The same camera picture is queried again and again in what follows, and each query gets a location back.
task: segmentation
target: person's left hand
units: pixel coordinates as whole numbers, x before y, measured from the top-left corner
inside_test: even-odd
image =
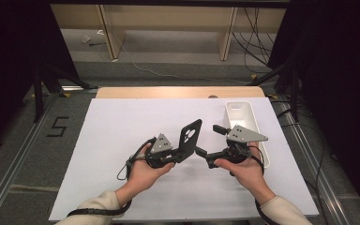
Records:
[[[141,154],[145,153],[145,150],[151,144],[147,144],[142,151]],[[138,188],[139,192],[149,189],[154,183],[158,180],[158,178],[171,170],[174,166],[174,163],[170,162],[166,164],[162,168],[151,168],[145,160],[136,160],[131,169],[130,177],[127,180],[128,183],[131,183],[132,186]]]
[[[149,146],[150,143],[142,149],[140,154],[144,154]],[[151,168],[145,160],[136,160],[127,183],[115,191],[120,205],[124,205],[140,192],[149,189],[161,175],[169,172],[173,166],[174,163],[170,162],[162,168],[154,169]]]

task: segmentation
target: forearm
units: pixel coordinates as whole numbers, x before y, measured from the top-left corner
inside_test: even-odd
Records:
[[[261,209],[268,218],[277,224],[311,224],[296,206],[280,196],[262,204]]]
[[[94,208],[94,209],[108,209],[115,210],[119,209],[121,206],[116,198],[114,191],[104,191],[98,197],[86,200],[78,206],[78,209],[84,208]],[[74,215],[67,217],[60,222],[58,225],[86,225],[86,224],[96,224],[96,225],[106,225],[110,224],[114,217],[112,216],[100,216],[100,215]]]
[[[263,205],[276,197],[276,194],[263,180],[258,186],[250,187],[248,190],[260,205]]]
[[[118,200],[120,207],[123,207],[127,202],[142,192],[142,190],[138,190],[136,187],[137,186],[131,185],[129,182],[127,182],[115,191],[116,199]]]

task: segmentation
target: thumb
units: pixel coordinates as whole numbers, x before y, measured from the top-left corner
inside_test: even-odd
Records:
[[[165,174],[165,173],[169,172],[173,167],[174,167],[174,163],[170,162],[170,163],[166,164],[165,166],[163,166],[162,168],[159,168],[159,170],[162,174]]]
[[[151,146],[151,143],[148,143],[145,145],[145,147],[142,149],[142,151],[140,151],[140,154],[145,153],[147,151],[147,148],[149,148]]]
[[[233,166],[233,164],[230,161],[223,159],[223,158],[218,158],[213,163],[215,165],[217,165],[218,167],[226,169],[227,171],[230,171]]]

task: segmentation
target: wooden table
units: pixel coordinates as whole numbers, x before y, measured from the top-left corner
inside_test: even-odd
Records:
[[[263,98],[258,86],[101,87],[96,98]]]

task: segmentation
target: floor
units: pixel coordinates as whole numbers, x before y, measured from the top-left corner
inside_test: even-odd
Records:
[[[213,33],[128,32],[119,59],[112,60],[104,44],[104,35],[99,31],[62,32],[80,76],[97,85],[245,85],[252,81],[252,75],[259,77],[270,71],[256,58],[245,55],[234,37],[228,60],[220,61]],[[247,45],[239,34],[235,35]],[[250,34],[243,35],[248,39]],[[85,36],[91,38],[87,43],[83,43]],[[273,45],[270,38],[275,40],[275,35],[261,35],[262,44],[268,50]],[[256,38],[252,43],[258,45]],[[259,48],[249,46],[249,49],[261,61],[264,61],[264,57],[267,58]],[[127,76],[120,77],[118,72],[111,73],[111,69],[122,69],[116,71],[124,71]],[[262,89],[265,94],[276,98],[273,89],[275,79],[265,82]],[[0,199],[0,224],[51,224],[47,218],[81,130],[82,119],[90,100],[96,94],[93,91],[69,93],[68,98],[54,95],[45,97],[47,114],[43,124],[38,127],[33,123],[34,102],[30,90],[24,98],[24,106],[19,108],[6,132],[0,137],[4,140],[0,146],[0,183],[4,179],[12,182],[3,199]],[[278,102],[287,101],[286,95],[275,98],[271,100],[277,114],[289,108],[287,103]],[[336,162],[335,156],[330,154],[330,146],[326,145],[319,126],[303,99],[299,100],[298,111],[298,125],[294,124],[288,113],[278,120],[283,126],[301,173],[311,185],[311,196],[321,212],[318,217],[310,217],[310,221],[313,224],[360,224],[359,196]],[[61,115],[70,118],[62,121],[65,123],[62,126],[67,126],[67,136],[65,139],[52,141],[46,137],[52,134],[51,124],[54,119]],[[30,130],[36,130],[37,136],[30,137]],[[12,163],[17,163],[19,168],[14,170]],[[320,180],[315,183],[318,168]],[[320,187],[319,192],[316,192],[316,186]],[[249,223],[263,224],[259,218],[252,219]],[[205,221],[194,224],[237,225],[246,222]]]

